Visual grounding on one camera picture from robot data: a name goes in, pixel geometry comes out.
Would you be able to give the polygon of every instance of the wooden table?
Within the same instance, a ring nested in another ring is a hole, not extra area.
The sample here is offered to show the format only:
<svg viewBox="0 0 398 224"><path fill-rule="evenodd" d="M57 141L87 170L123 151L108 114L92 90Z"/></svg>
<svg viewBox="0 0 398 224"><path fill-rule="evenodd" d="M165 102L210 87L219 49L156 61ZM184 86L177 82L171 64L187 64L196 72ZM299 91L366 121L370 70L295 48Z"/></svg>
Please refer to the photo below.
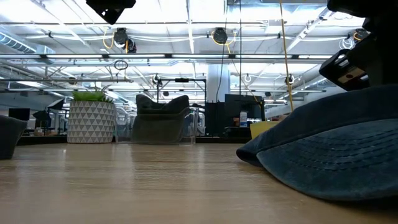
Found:
<svg viewBox="0 0 398 224"><path fill-rule="evenodd" d="M0 161L0 223L398 223L241 162L238 144L21 146Z"/></svg>

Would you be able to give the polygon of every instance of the black cable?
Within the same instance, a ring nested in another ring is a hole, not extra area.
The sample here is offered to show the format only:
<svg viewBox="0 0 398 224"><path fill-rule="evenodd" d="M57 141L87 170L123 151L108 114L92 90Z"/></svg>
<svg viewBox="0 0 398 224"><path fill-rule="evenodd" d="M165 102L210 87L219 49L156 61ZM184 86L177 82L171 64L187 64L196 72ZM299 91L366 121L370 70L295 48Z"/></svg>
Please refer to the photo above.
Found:
<svg viewBox="0 0 398 224"><path fill-rule="evenodd" d="M126 70L129 67L129 64L123 60L117 60L114 63L115 69L121 71L121 70Z"/></svg>
<svg viewBox="0 0 398 224"><path fill-rule="evenodd" d="M226 9L225 9L225 28L224 31L226 32L226 24L227 24L227 16L226 16L226 12L228 11L228 4L226 5ZM221 80L223 77L223 64L224 64L224 50L225 50L225 43L223 44L223 56L221 58L221 72L220 72L220 81L218 82L218 88L217 88L217 94L216 94L216 103L218 103L218 92L220 90L220 86L221 86Z"/></svg>

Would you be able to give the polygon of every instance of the ceiling beam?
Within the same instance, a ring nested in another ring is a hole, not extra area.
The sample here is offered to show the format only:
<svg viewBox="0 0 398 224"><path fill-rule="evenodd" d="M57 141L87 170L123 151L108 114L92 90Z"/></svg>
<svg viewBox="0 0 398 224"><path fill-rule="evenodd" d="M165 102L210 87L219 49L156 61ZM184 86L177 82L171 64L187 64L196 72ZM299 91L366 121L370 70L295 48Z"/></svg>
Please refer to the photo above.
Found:
<svg viewBox="0 0 398 224"><path fill-rule="evenodd" d="M30 0L37 7L43 9L46 13L52 16L55 20L58 21L58 24L64 27L72 36L76 37L83 45L87 46L93 52L97 52L94 48L92 48L85 40L83 40L79 35L77 35L71 28L69 28L65 23L63 23L56 15L52 14L48 9L45 8L45 5L42 2L37 2L36 0Z"/></svg>
<svg viewBox="0 0 398 224"><path fill-rule="evenodd" d="M148 85L148 86L151 87L151 88L154 88L153 84L152 84L150 81L148 81L148 79L141 73L140 70L138 70L138 68L136 68L136 67L130 67L130 68L131 68L137 75L139 75L139 76L141 77L141 80L144 81L144 83L145 83L146 85Z"/></svg>
<svg viewBox="0 0 398 224"><path fill-rule="evenodd" d="M58 23L55 22L35 22L35 23L30 23L31 21L27 22L2 22L1 25L4 27L7 26L59 26ZM66 26L80 26L81 23L79 22L66 22L64 23ZM105 22L99 22L99 23L84 23L85 26L87 27L126 27L126 26L133 26L133 25L165 25L165 26L172 26L172 25L188 25L186 21L182 22L118 22L115 25L109 25L108 23ZM192 25L212 25L212 26L224 26L225 22L192 22ZM227 22L227 25L233 26L236 25L239 27L239 22ZM267 24L264 24L263 22L242 22L243 26L260 26L260 27L267 27Z"/></svg>
<svg viewBox="0 0 398 224"><path fill-rule="evenodd" d="M325 19L332 16L335 12L331 12L328 8L325 8L315 19L313 22L309 22L300 33L290 42L290 44L286 47L286 52L292 50L298 43L300 43L311 31L313 31L317 25L321 24Z"/></svg>
<svg viewBox="0 0 398 224"><path fill-rule="evenodd" d="M191 21L191 15L190 15L190 0L187 0L187 17L188 17L189 47L191 49L191 54L194 54L195 48L193 46L192 21Z"/></svg>

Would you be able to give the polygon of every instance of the potted plant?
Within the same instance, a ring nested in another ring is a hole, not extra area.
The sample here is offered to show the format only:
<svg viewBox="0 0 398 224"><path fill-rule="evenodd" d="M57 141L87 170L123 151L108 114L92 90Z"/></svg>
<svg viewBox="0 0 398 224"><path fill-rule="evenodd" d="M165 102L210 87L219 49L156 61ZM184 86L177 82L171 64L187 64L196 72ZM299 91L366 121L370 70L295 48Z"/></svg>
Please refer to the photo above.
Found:
<svg viewBox="0 0 398 224"><path fill-rule="evenodd" d="M101 91L74 91L70 103L68 143L110 143L115 107Z"/></svg>

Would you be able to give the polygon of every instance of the fluorescent light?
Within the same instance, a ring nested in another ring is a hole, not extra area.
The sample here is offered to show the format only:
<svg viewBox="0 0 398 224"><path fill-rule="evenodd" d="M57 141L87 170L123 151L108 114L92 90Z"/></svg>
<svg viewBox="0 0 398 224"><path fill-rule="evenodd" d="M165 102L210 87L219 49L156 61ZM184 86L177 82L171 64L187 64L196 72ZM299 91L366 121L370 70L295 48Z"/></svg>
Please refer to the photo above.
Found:
<svg viewBox="0 0 398 224"><path fill-rule="evenodd" d="M297 91L295 91L294 93L292 93L292 96L293 95L296 95L297 93L298 93L298 91L299 90L297 90ZM285 97L288 97L289 96L289 94L286 94L286 95L284 95L283 97L281 97L281 98L279 98L280 100L282 100L282 99L284 99Z"/></svg>
<svg viewBox="0 0 398 224"><path fill-rule="evenodd" d="M92 90L92 89L87 89L87 90L77 90L77 91L95 91L95 90Z"/></svg>
<svg viewBox="0 0 398 224"><path fill-rule="evenodd" d="M299 55L299 59L329 59L333 55Z"/></svg>
<svg viewBox="0 0 398 224"><path fill-rule="evenodd" d="M40 55L35 55L35 54L6 54L6 55L0 55L0 58L15 58L15 59L25 59L25 58L40 58Z"/></svg>
<svg viewBox="0 0 398 224"><path fill-rule="evenodd" d="M8 91L40 91L39 89L7 89Z"/></svg>
<svg viewBox="0 0 398 224"><path fill-rule="evenodd" d="M296 93L324 93L326 90L294 90L294 94Z"/></svg>
<svg viewBox="0 0 398 224"><path fill-rule="evenodd" d="M37 83L37 82L20 81L20 82L17 82L17 83L22 84L22 85L31 86L31 87L36 87L36 88L41 88L41 87L45 86L45 85Z"/></svg>
<svg viewBox="0 0 398 224"><path fill-rule="evenodd" d="M43 91L74 91L74 90L68 90L68 89L44 89Z"/></svg>
<svg viewBox="0 0 398 224"><path fill-rule="evenodd" d="M256 55L256 54L252 54L252 55L242 55L242 58L264 58L264 59L283 59L285 58L285 55Z"/></svg>
<svg viewBox="0 0 398 224"><path fill-rule="evenodd" d="M53 94L54 96L59 96L59 97L65 97L64 95L62 95L62 94L59 94L59 93L56 93L56 92L49 92L50 94Z"/></svg>
<svg viewBox="0 0 398 224"><path fill-rule="evenodd" d="M264 103L265 106L285 106L285 103Z"/></svg>
<svg viewBox="0 0 398 224"><path fill-rule="evenodd" d="M110 54L110 52L106 49L100 49L100 51L106 52L107 54Z"/></svg>
<svg viewBox="0 0 398 224"><path fill-rule="evenodd" d="M110 58L164 58L164 54L111 54Z"/></svg>
<svg viewBox="0 0 398 224"><path fill-rule="evenodd" d="M267 103L272 103L272 102L286 103L286 100L264 100L264 102L267 102Z"/></svg>
<svg viewBox="0 0 398 224"><path fill-rule="evenodd" d="M241 90L241 92L249 92L249 91L257 91L257 92L270 92L270 93L286 93L287 90Z"/></svg>
<svg viewBox="0 0 398 224"><path fill-rule="evenodd" d="M221 54L173 54L172 58L226 58L228 55Z"/></svg>
<svg viewBox="0 0 398 224"><path fill-rule="evenodd" d="M90 54L86 54L86 55L47 55L48 58L102 58L102 55L90 55Z"/></svg>

